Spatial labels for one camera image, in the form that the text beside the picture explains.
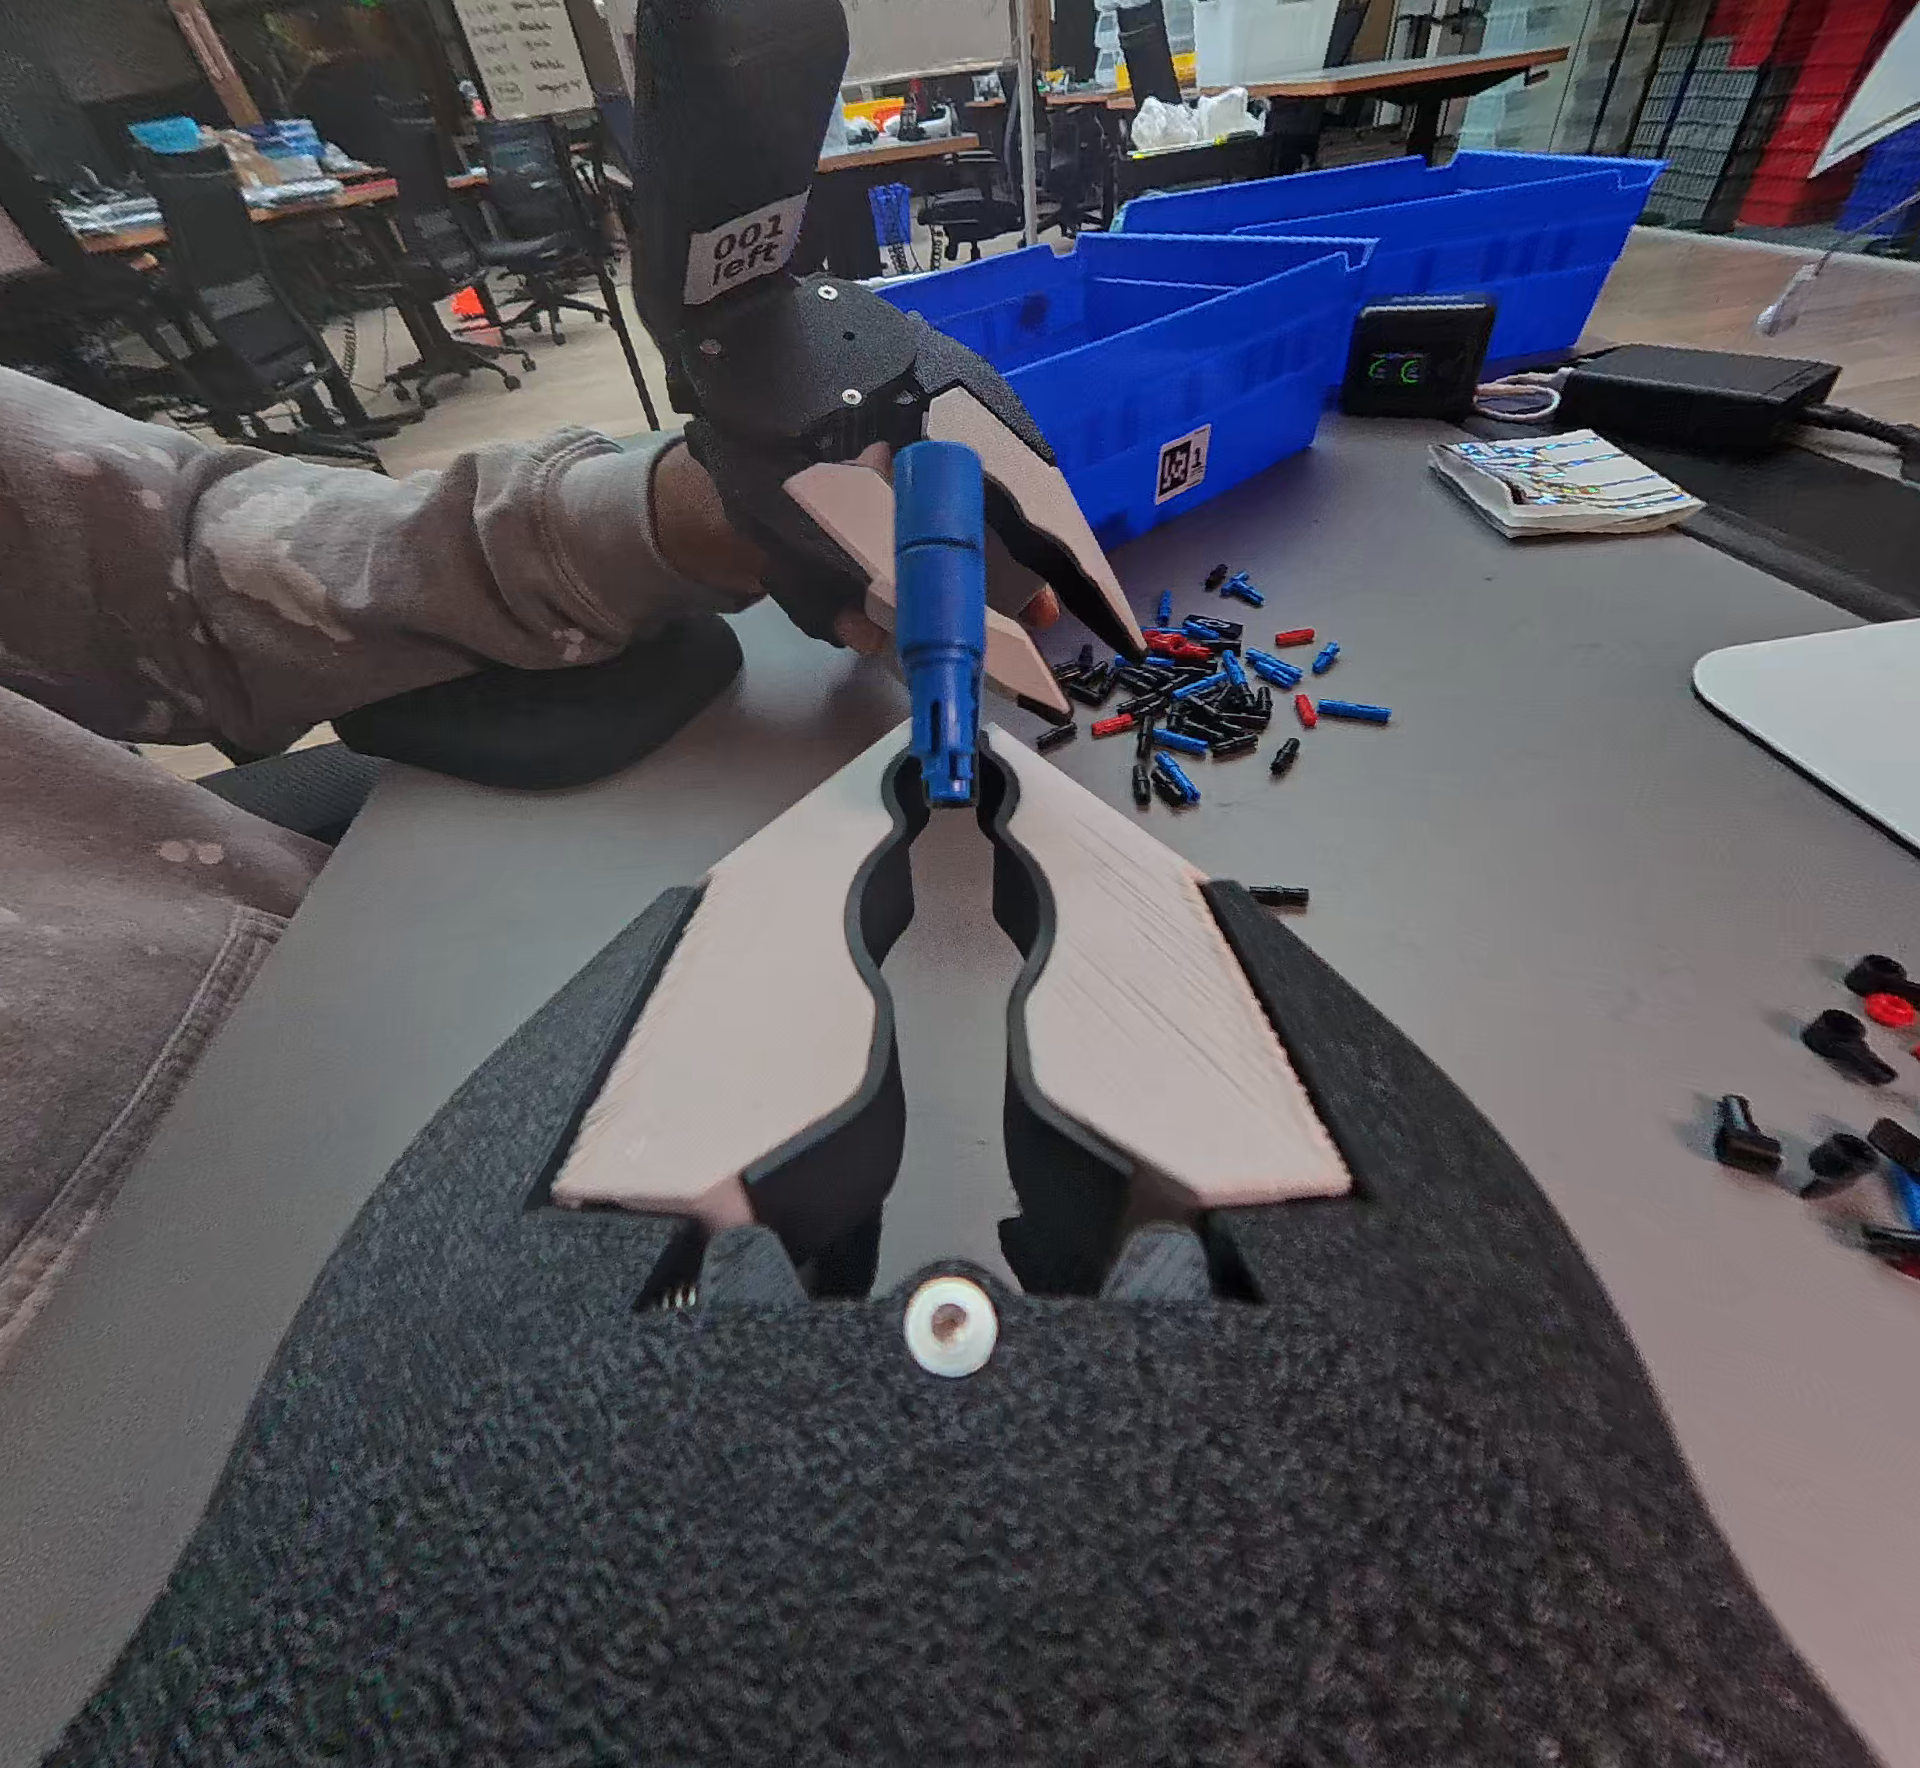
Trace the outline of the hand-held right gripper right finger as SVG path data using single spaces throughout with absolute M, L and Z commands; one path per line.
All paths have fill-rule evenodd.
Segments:
M 1021 955 L 1016 1101 L 1186 1208 L 1351 1193 L 1205 876 L 1001 727 L 981 747 L 981 825 L 995 917 Z

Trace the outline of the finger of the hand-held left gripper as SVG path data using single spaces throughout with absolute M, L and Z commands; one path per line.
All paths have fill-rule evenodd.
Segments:
M 988 525 L 1025 570 L 1110 653 L 1147 653 L 1133 605 L 1063 471 L 967 388 L 927 403 L 927 436 L 969 447 L 984 467 Z
M 888 486 L 873 471 L 853 462 L 823 462 L 808 469 L 813 476 L 794 481 L 793 493 L 830 536 L 869 570 L 868 612 L 890 632 L 896 646 L 896 462 Z M 988 525 L 988 492 L 984 493 L 988 592 L 984 684 L 1038 720 L 1067 720 L 1071 707 L 1061 680 L 1029 626 L 1019 618 L 1021 605 L 1043 580 L 1002 549 Z

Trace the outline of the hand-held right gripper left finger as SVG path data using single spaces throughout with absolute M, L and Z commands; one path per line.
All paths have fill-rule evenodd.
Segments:
M 708 868 L 553 1182 L 570 1211 L 852 1228 L 900 1169 L 899 725 Z

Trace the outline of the blue cylindrical toy part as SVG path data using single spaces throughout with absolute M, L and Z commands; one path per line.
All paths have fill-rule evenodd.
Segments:
M 896 651 L 911 750 L 935 810 L 978 786 L 988 647 L 986 473 L 962 442 L 920 440 L 896 459 Z

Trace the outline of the pile of small toy pins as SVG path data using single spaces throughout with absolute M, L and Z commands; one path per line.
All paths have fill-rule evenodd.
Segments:
M 1069 690 L 1069 724 L 1011 720 L 1049 774 L 1145 825 L 1212 879 L 1310 895 L 1330 932 L 1428 921 L 1428 876 L 1445 859 L 1430 831 L 1428 761 L 1443 692 L 1382 626 L 1356 657 L 1284 687 L 1237 659 L 1143 663 L 1103 677 L 1102 699 Z

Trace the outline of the person's left forearm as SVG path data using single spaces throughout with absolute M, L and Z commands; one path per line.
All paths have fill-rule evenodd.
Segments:
M 562 427 L 388 478 L 2 390 L 4 690 L 119 744 L 275 750 L 482 667 L 719 613 L 661 557 L 677 439 Z

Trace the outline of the grey desk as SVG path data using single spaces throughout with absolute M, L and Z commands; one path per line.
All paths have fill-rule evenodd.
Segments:
M 1228 765 L 1156 839 L 1303 884 L 1291 930 L 1532 1169 L 1631 1328 L 1769 1612 L 1916 1764 L 1916 1281 L 1713 1162 L 1736 1090 L 1794 1149 L 1903 1110 L 1797 1022 L 1866 951 L 1916 970 L 1916 858 L 1694 699 L 1706 653 L 1836 630 L 1675 532 L 1506 544 L 1412 419 L 1326 418 L 1120 550 L 1131 595 L 1253 570 L 1384 727 Z M 757 607 L 734 690 L 561 795 L 388 774 L 4 1384 L 4 1764 L 35 1764 L 172 1570 L 285 1326 L 407 1139 L 661 892 L 905 715 Z

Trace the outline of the cluttered office desk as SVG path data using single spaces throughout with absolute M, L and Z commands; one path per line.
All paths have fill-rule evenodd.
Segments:
M 128 137 L 128 175 L 114 184 L 42 184 L 27 177 L 27 195 L 46 199 L 53 243 L 39 255 L 55 265 L 76 253 L 121 255 L 184 243 L 182 230 L 198 224 L 279 227 L 284 222 L 398 220 L 399 177 L 370 165 L 349 177 L 307 174 L 296 180 L 246 175 L 224 145 L 227 132 L 187 118 L 168 118 L 154 129 L 161 139 L 190 137 L 193 149 L 146 149 Z

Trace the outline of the long wooden-top office desk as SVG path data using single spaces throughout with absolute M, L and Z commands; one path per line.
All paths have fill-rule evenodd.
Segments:
M 1317 163 L 1327 109 L 1337 103 L 1394 104 L 1406 112 L 1406 155 L 1430 163 L 1441 114 L 1515 80 L 1544 76 L 1572 56 L 1570 46 L 1443 57 L 1363 62 L 1338 69 L 1258 82 L 1249 89 L 1255 132 L 1145 150 L 1135 143 L 1136 98 L 1123 89 L 1056 96 L 1054 112 L 1096 110 L 1102 129 L 1102 227 L 1115 228 L 1133 199 L 1207 189 L 1308 171 Z

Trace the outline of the person's left hand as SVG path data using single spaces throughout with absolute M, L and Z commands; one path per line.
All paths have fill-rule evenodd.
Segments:
M 772 602 L 814 642 L 877 654 L 892 636 L 868 612 L 872 574 L 802 507 L 790 459 L 693 419 L 652 474 L 662 561 L 740 612 Z

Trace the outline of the blue plastic bin white tag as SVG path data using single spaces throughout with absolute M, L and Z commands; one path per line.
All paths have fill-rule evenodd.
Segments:
M 1013 384 L 1115 550 L 1311 447 L 1375 248 L 1090 234 L 873 287 Z

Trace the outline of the black office chair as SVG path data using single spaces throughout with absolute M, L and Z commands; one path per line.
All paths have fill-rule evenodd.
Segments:
M 610 309 L 574 294 L 585 282 L 603 286 L 610 255 L 565 134 L 537 118 L 478 118 L 475 132 L 494 218 L 482 253 L 520 284 L 518 314 L 508 325 L 546 327 L 553 343 L 565 345 L 565 311 L 610 323 Z
M 214 432 L 229 445 L 382 471 L 377 422 L 274 271 L 266 230 L 249 220 L 173 230 L 186 240 L 164 248 L 164 284 L 179 348 L 158 348 Z
M 487 265 L 473 234 L 457 212 L 448 192 L 441 132 L 417 98 L 377 96 L 380 163 L 395 180 L 398 248 L 388 250 L 391 299 L 416 359 L 390 371 L 388 384 L 398 402 L 435 403 L 435 386 L 457 384 L 476 374 L 497 377 L 510 391 L 533 374 L 533 359 L 508 338 L 494 307 Z M 473 287 L 482 302 L 487 325 L 499 334 L 506 356 L 490 355 L 461 340 L 441 307 Z

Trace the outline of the flip chart sheet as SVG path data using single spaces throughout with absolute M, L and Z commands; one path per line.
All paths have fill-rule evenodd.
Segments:
M 594 106 L 566 0 L 452 0 L 482 103 L 497 121 L 549 121 Z

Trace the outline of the white plastic bags bundle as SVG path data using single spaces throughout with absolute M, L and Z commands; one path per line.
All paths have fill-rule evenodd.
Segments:
M 1251 98 L 1241 83 L 1195 101 L 1136 98 L 1131 118 L 1133 155 L 1168 155 L 1215 149 L 1228 143 L 1260 140 L 1265 103 Z

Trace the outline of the black charger box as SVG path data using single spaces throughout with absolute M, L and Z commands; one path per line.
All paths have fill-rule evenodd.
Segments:
M 1338 410 L 1349 418 L 1462 423 L 1499 321 L 1491 294 L 1407 294 L 1364 302 L 1354 316 Z

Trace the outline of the stack of clear plastic boxes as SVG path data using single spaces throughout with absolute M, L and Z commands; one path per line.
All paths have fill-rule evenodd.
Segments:
M 1155 9 L 1165 26 L 1165 43 L 1178 80 L 1183 88 L 1195 86 L 1195 43 L 1192 0 L 1091 0 L 1091 83 L 1103 89 L 1131 86 L 1123 31 L 1149 18 Z

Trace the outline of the holographic sticker sheet pad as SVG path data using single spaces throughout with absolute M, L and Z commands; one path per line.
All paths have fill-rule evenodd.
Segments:
M 1430 471 L 1509 542 L 1659 534 L 1705 503 L 1592 432 L 1437 442 Z

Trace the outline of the white plastic storage box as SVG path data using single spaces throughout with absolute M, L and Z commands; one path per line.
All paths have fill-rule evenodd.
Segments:
M 1212 94 L 1320 71 L 1341 0 L 1192 0 L 1194 80 Z

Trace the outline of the person's torso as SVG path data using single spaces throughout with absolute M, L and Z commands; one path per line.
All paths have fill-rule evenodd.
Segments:
M 4 1357 L 327 858 L 327 846 L 4 692 Z

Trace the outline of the black power adapter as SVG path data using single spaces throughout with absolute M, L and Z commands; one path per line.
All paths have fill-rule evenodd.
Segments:
M 1588 355 L 1560 386 L 1558 425 L 1628 448 L 1759 454 L 1789 442 L 1842 379 L 1833 362 L 1625 343 Z

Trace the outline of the pile of mixed coloured bricks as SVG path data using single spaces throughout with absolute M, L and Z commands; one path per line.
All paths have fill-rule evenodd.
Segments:
M 1852 1083 L 1890 1090 L 1904 1070 L 1890 1062 L 1881 1037 L 1906 1037 L 1916 1060 L 1918 985 L 1906 963 L 1887 954 L 1864 954 L 1842 975 L 1847 1006 L 1831 1006 L 1797 1024 L 1802 1048 Z M 1787 1149 L 1765 1132 L 1751 1102 L 1724 1094 L 1714 1105 L 1711 1155 L 1718 1167 L 1751 1179 L 1782 1179 Z M 1918 1277 L 1918 1136 L 1916 1126 L 1883 1115 L 1866 1132 L 1836 1129 L 1807 1159 L 1800 1199 L 1842 1205 L 1864 1187 L 1886 1189 L 1890 1220 L 1864 1219 L 1858 1249 L 1886 1273 Z

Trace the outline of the rack of red blue bins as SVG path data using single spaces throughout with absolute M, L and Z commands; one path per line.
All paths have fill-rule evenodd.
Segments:
M 1890 214 L 1916 195 L 1916 129 L 1829 169 L 1817 160 L 1916 0 L 1634 0 L 1618 112 L 1623 153 L 1662 167 L 1644 227 L 1709 237 L 1862 228 L 1916 232 Z

